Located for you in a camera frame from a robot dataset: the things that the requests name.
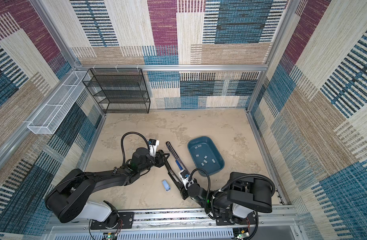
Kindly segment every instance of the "work surface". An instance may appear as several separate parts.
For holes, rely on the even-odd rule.
[[[99,172],[122,164],[121,137],[135,131],[157,139],[162,149],[169,152],[169,141],[189,171],[195,169],[187,143],[200,136],[210,137],[221,153],[225,167],[211,175],[211,189],[219,189],[229,180],[231,172],[258,173],[269,176],[262,155],[243,109],[207,109],[192,111],[151,111],[149,114],[108,114],[86,171]],[[141,137],[131,134],[124,139],[126,160],[138,147],[146,147]],[[171,155],[168,161],[173,171],[179,168]],[[195,173],[201,187],[207,189],[207,178]],[[162,185],[166,180],[171,190]],[[117,209],[157,209],[173,207],[198,207],[190,198],[183,200],[167,174],[166,167],[152,167],[150,172],[124,187],[112,187],[93,193],[93,201],[109,201]],[[274,195],[272,204],[279,204]]]

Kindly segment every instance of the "patterned carpet wall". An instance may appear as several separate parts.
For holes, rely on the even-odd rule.
[[[287,0],[43,0],[83,65],[263,64]]]
[[[244,108],[259,72],[143,71],[151,109]]]
[[[28,0],[0,0],[0,147],[70,69]]]
[[[51,212],[45,195],[80,167],[101,120],[83,90],[54,135],[30,135],[0,171],[0,240],[39,239]]]
[[[252,114],[309,239],[367,239],[367,1],[302,0]]]

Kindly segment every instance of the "black wire mesh shelf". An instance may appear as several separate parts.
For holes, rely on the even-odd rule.
[[[89,69],[83,81],[104,113],[149,113],[150,97],[141,69]]]

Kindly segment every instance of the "mesh rack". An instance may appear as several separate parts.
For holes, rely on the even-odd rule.
[[[34,134],[54,134],[84,89],[85,71],[74,71],[28,125]]]
[[[150,97],[137,68],[95,68],[83,84],[104,113],[149,113]]]

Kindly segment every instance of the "white mesh basket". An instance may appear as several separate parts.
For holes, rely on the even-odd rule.
[[[84,89],[82,79],[90,80],[90,76],[84,71],[74,71],[51,99],[33,118],[28,129],[34,134],[54,134],[64,120],[80,93]]]

